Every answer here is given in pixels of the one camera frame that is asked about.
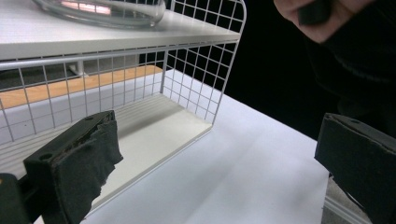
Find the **wooden surface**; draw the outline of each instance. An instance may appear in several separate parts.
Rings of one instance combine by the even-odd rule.
[[[122,69],[100,75],[79,77],[66,81],[54,82],[48,85],[33,86],[14,91],[4,91],[0,92],[0,99],[3,104],[3,109],[6,109],[18,105],[26,105],[27,103],[47,100],[53,97],[63,96],[73,92],[110,85],[112,83],[122,82],[137,77],[161,73],[161,71],[161,68],[154,65],[128,68],[125,70]]]

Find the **white shelf board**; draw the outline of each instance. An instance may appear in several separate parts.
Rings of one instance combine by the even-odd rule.
[[[240,34],[165,11],[146,29],[117,29],[60,19],[31,0],[0,1],[0,60],[218,41]]]
[[[92,202],[92,210],[171,158],[212,127],[211,123],[199,119],[161,94],[115,109],[115,115],[123,160],[116,164],[116,169],[102,186],[101,195]],[[0,146],[0,152],[13,150],[17,154],[11,159],[19,158],[21,154],[27,157],[70,126],[71,124],[4,144]],[[3,172],[17,177],[26,174],[22,159],[14,159],[13,165],[0,169],[0,173]]]

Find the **white tabletop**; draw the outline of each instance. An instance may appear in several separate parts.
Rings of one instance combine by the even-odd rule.
[[[82,222],[320,223],[316,141],[224,96],[211,132]]]

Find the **wire mesh side panel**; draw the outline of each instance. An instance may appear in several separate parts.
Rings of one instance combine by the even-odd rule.
[[[124,50],[0,63],[15,64],[0,71],[0,145],[159,93],[163,60]]]
[[[176,0],[171,10],[240,34],[245,26],[243,1]],[[169,50],[163,94],[213,123],[237,47],[236,42]]]

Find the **gray floor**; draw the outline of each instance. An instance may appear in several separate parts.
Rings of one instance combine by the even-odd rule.
[[[345,193],[339,189],[339,187],[332,180],[332,178],[329,178],[329,184],[327,187],[326,196],[331,197],[332,199],[343,205],[345,208],[349,209],[350,211],[361,217],[363,220],[366,221],[366,223],[371,223],[370,219],[359,209],[359,207],[356,204],[354,204],[352,201],[350,201],[348,197],[345,195]],[[349,221],[346,221],[343,218],[339,217],[329,208],[327,207],[323,208],[323,216],[322,216],[321,224],[349,224],[349,223],[350,223]]]

